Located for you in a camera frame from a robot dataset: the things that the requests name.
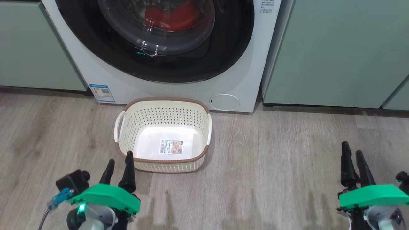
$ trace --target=basket label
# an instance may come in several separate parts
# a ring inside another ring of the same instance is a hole
[[[108,86],[105,85],[94,85],[90,84],[92,93],[95,95],[95,98],[100,102],[115,102],[114,97],[111,94]]]
[[[183,140],[160,140],[159,154],[182,154]]]

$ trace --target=cabinet door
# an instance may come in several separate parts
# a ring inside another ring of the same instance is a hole
[[[409,72],[409,1],[295,1],[265,103],[379,108]]]
[[[0,85],[86,90],[39,2],[0,1]]]
[[[409,76],[383,106],[385,109],[409,110]]]

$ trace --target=white basket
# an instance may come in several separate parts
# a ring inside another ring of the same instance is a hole
[[[162,173],[198,169],[210,138],[208,108],[200,101],[183,98],[134,100],[118,115],[114,128],[119,154],[125,157],[133,151],[135,168]]]

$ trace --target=laminate floor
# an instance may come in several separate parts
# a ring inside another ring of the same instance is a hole
[[[55,181],[76,169],[111,182],[124,162],[113,128],[123,106],[43,90],[0,89],[0,228],[37,229]],[[263,108],[212,113],[208,156],[196,172],[136,171],[138,230],[344,230],[337,214],[341,142],[361,149],[377,183],[409,170],[409,115],[330,108]],[[50,213],[44,229],[67,229],[73,207]],[[404,216],[409,218],[403,208]]]

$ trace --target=washing machine door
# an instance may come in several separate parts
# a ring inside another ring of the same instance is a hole
[[[252,0],[56,0],[96,56],[135,77],[204,81],[241,57],[254,26]]]

